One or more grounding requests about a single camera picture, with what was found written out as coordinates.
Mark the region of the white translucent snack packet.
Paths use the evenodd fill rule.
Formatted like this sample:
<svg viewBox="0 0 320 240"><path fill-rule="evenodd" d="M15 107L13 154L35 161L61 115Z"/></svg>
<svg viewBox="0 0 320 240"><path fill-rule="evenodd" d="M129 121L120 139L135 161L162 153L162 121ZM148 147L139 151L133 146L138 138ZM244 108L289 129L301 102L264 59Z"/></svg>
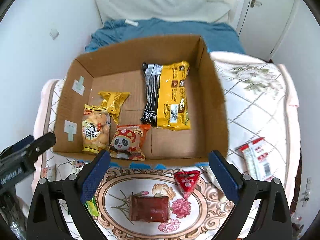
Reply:
<svg viewBox="0 0 320 240"><path fill-rule="evenodd" d="M202 166L202 169L204 170L205 174L207 175L207 177L209 178L209 180L211 181L211 183L220 191L223 191L222 187L220 186L216 176L213 174L212 169L210 168L209 165L204 165Z"/></svg>

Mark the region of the cardboard box blue rim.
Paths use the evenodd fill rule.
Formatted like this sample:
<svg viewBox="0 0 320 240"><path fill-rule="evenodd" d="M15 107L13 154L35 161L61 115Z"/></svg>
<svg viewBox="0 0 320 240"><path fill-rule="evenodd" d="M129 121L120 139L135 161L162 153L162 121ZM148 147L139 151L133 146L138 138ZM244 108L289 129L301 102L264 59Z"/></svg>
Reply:
<svg viewBox="0 0 320 240"><path fill-rule="evenodd" d="M207 161L212 150L228 151L225 96L202 37L166 35L137 38L78 56L62 89L54 126L57 154L92 160L83 152L84 106L99 105L100 91L128 92L119 122L137 125L146 104L142 64L190 64L185 86L191 128L184 131L153 128L143 152L147 164L193 165Z"/></svg>

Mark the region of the white floral quilt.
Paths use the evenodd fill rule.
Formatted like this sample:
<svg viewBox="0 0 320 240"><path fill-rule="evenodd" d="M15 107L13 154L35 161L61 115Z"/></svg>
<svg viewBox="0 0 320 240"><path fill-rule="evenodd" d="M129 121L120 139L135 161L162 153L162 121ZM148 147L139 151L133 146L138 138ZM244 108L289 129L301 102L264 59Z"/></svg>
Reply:
<svg viewBox="0 0 320 240"><path fill-rule="evenodd" d="M300 127L298 122L299 100L292 78L283 64L265 63L259 59L223 51L210 52L210 57L217 65L219 79L222 82L227 103L227 122L229 129L229 146L227 161L240 172L247 173L247 167L240 147L255 139L264 138L271 155L271 172L284 183L284 190L289 203L293 200L295 176L300 161ZM45 132L53 132L56 111L65 84L64 79L51 79L46 82L41 92L41 103L34 126L36 139ZM71 174L71 162L75 159L64 157L48 149L35 164L31 190L34 193L36 184L41 178L44 167L56 166L56 180L66 179ZM201 194L205 196L205 204L212 208L203 221L201 232L193 235L182 231L182 218L173 218L160 233L166 237L173 233L183 233L178 239L210 239L217 233L226 220L232 207L222 191L217 189L205 174L202 166L207 162L196 162L193 168L201 171L198 186L207 186ZM111 162L109 172L103 182L111 179L120 171L138 174L156 174L173 178L173 171L182 166L164 164Z"/></svg>

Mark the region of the yellow biscuit snack bag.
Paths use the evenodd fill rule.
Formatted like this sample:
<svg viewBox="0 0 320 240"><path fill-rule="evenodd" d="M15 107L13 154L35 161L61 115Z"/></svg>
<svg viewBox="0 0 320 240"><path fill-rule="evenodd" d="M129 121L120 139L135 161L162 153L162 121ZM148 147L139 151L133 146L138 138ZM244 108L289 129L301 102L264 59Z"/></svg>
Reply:
<svg viewBox="0 0 320 240"><path fill-rule="evenodd" d="M82 117L83 152L98 154L108 149L110 126L110 115L105 107L85 105Z"/></svg>

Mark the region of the red triangular snack packet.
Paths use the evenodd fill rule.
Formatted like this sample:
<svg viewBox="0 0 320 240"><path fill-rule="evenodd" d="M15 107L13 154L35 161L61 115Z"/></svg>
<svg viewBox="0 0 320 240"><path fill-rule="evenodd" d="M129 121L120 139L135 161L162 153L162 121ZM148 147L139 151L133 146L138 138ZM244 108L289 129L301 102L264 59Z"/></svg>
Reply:
<svg viewBox="0 0 320 240"><path fill-rule="evenodd" d="M197 170L180 171L174 174L175 181L185 200L193 193L201 172Z"/></svg>

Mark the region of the large yellow black bag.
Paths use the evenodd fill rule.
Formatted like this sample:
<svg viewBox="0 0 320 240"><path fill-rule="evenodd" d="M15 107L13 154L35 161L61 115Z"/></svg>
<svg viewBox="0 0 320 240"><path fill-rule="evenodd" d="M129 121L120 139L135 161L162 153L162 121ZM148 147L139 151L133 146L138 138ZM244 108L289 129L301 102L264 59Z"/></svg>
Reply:
<svg viewBox="0 0 320 240"><path fill-rule="evenodd" d="M182 131L191 129L185 81L190 65L143 63L146 105L141 121L154 128Z"/></svg>

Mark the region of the white door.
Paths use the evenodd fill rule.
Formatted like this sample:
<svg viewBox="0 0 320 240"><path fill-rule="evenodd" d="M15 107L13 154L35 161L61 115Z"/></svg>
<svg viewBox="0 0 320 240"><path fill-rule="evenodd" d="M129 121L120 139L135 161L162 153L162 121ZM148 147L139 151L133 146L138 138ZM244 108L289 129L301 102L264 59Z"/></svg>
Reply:
<svg viewBox="0 0 320 240"><path fill-rule="evenodd" d="M251 0L244 0L236 31L247 55L269 61L279 46L295 0L258 0L260 7L250 7Z"/></svg>

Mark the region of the golden yellow snack packet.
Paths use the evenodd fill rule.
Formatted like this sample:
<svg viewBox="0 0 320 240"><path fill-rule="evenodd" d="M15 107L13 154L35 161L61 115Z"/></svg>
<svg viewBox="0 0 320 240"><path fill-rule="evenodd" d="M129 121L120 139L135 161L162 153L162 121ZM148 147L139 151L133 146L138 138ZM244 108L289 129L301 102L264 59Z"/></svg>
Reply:
<svg viewBox="0 0 320 240"><path fill-rule="evenodd" d="M100 106L107 109L111 118L118 125L121 107L130 96L130 92L100 91L98 95L103 99Z"/></svg>

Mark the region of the white pillow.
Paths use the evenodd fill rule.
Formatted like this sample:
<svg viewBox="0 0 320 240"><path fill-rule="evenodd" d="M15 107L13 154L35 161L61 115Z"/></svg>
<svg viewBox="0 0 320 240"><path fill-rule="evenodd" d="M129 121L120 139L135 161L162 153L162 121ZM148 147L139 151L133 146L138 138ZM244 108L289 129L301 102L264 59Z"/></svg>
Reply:
<svg viewBox="0 0 320 240"><path fill-rule="evenodd" d="M109 20L231 23L237 0L95 0L100 18Z"/></svg>

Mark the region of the brown snack packet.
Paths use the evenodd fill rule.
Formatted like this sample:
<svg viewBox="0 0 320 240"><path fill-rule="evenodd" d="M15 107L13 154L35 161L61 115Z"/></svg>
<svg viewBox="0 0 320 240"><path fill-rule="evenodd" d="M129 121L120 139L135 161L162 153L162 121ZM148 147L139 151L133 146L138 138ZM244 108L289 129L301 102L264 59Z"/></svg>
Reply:
<svg viewBox="0 0 320 240"><path fill-rule="evenodd" d="M166 223L170 218L169 197L130 197L129 218L132 222Z"/></svg>

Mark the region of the orange panda snack bag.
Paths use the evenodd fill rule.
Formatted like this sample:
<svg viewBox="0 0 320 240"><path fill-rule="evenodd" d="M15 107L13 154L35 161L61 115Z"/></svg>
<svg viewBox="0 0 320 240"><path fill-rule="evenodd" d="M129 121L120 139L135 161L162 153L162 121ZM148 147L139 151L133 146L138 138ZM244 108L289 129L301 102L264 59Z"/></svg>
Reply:
<svg viewBox="0 0 320 240"><path fill-rule="evenodd" d="M117 125L108 149L111 158L145 161L142 147L150 129L150 124Z"/></svg>

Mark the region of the small orange white packet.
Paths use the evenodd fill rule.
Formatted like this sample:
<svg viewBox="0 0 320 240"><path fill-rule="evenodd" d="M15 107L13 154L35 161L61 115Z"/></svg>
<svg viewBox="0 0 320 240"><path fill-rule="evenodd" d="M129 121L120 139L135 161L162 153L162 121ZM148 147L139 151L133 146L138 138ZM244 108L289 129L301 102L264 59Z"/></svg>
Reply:
<svg viewBox="0 0 320 240"><path fill-rule="evenodd" d="M42 168L41 178L46 178L49 182L56 181L56 166Z"/></svg>

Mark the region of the white red striped packet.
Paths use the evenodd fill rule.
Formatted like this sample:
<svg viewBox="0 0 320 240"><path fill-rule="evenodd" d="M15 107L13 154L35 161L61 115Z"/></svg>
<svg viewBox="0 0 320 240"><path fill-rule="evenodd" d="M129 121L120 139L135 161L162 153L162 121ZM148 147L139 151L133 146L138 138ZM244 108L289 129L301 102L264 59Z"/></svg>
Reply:
<svg viewBox="0 0 320 240"><path fill-rule="evenodd" d="M260 181L270 181L273 178L270 167L272 158L265 142L264 138L258 138L240 147L248 174Z"/></svg>

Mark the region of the green candy snack bag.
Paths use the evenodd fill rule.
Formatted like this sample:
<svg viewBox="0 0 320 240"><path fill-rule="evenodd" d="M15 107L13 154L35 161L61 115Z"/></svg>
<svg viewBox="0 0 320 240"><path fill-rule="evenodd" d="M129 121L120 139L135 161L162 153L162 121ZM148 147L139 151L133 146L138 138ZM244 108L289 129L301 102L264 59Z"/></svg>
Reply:
<svg viewBox="0 0 320 240"><path fill-rule="evenodd" d="M89 213L92 217L99 216L99 209L98 209L98 206L95 202L94 197L91 200L86 201L85 206L87 207L87 210L89 211Z"/></svg>

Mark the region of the blue bed sheet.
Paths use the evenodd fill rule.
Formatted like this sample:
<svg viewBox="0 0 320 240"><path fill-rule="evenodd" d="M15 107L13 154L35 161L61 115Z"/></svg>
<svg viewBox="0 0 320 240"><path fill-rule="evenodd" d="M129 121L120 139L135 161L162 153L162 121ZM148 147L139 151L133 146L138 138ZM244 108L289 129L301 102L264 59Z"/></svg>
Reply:
<svg viewBox="0 0 320 240"><path fill-rule="evenodd" d="M105 21L102 28L91 35L85 52L135 38L163 35L199 35L207 49L245 54L236 31L227 23L199 21L170 22L159 18L132 21L128 19Z"/></svg>

